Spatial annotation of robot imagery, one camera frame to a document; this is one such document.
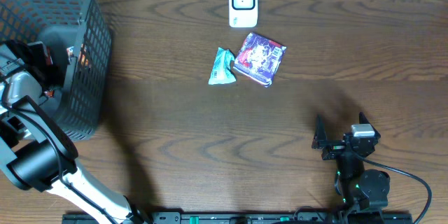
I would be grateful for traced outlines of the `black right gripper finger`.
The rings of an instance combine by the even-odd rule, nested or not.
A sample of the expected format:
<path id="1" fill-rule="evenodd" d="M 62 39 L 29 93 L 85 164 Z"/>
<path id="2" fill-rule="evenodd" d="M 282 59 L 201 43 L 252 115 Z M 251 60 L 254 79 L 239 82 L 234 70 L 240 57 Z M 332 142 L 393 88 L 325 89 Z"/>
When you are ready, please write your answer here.
<path id="1" fill-rule="evenodd" d="M 358 120 L 360 124 L 370 124 L 369 120 L 366 118 L 363 112 L 360 112 L 358 115 Z"/>
<path id="2" fill-rule="evenodd" d="M 318 115 L 316 117 L 316 127 L 314 132 L 314 138 L 311 144 L 311 147 L 313 149 L 322 149 L 324 148 L 328 143 L 328 138 L 326 135 L 326 131 L 324 128 L 323 121 L 321 117 Z"/>

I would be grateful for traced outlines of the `red orange snack wrapper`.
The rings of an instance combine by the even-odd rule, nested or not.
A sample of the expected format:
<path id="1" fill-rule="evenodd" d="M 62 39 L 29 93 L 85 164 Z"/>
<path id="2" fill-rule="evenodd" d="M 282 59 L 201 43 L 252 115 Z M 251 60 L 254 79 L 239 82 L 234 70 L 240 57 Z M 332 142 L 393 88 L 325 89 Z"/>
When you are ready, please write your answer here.
<path id="1" fill-rule="evenodd" d="M 55 93 L 55 81 L 53 80 L 53 78 L 56 73 L 57 67 L 53 64 L 49 47 L 45 45 L 43 48 L 45 54 L 44 72 L 45 72 L 45 85 L 46 85 L 44 93 L 47 97 L 53 98 Z"/>

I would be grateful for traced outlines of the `purple snack package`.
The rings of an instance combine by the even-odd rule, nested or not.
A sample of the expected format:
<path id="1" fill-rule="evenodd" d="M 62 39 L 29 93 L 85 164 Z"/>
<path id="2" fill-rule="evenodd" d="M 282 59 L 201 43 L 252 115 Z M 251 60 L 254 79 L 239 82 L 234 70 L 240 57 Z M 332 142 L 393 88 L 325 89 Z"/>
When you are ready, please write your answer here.
<path id="1" fill-rule="evenodd" d="M 286 50 L 286 46 L 251 32 L 245 38 L 233 68 L 257 83 L 269 87 Z"/>

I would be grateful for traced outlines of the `teal snack packet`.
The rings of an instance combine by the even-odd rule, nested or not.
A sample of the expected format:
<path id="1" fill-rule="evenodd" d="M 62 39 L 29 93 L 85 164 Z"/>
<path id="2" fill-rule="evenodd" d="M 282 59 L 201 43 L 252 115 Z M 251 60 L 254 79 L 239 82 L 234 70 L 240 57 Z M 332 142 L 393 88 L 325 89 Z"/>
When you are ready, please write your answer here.
<path id="1" fill-rule="evenodd" d="M 208 84 L 224 85 L 235 82 L 236 78 L 230 67 L 234 60 L 235 56 L 230 50 L 218 48 Z"/>

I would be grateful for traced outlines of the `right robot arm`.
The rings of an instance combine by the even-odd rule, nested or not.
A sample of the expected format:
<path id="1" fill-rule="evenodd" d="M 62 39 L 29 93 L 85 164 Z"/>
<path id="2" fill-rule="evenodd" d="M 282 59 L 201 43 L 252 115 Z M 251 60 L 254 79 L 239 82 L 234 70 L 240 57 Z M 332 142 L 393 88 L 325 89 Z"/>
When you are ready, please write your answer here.
<path id="1" fill-rule="evenodd" d="M 377 169 L 366 169 L 365 158 L 375 151 L 381 134 L 370 124 L 363 113 L 359 123 L 339 140 L 327 137 L 323 121 L 316 118 L 316 128 L 311 147 L 321 149 L 323 160 L 335 160 L 337 174 L 335 189 L 342 196 L 344 205 L 338 218 L 348 223 L 356 214 L 372 213 L 380 219 L 380 211 L 388 205 L 390 176 Z"/>

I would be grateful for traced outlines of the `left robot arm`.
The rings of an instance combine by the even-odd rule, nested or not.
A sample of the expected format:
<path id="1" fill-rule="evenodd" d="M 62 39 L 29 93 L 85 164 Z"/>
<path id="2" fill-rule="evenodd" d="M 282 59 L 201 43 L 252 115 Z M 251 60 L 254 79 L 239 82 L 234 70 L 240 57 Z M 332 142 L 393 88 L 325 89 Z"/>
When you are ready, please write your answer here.
<path id="1" fill-rule="evenodd" d="M 17 188 L 63 197 L 98 223 L 152 223 L 84 168 L 73 142 L 40 107 L 61 80 L 43 42 L 1 43 L 1 171 Z"/>

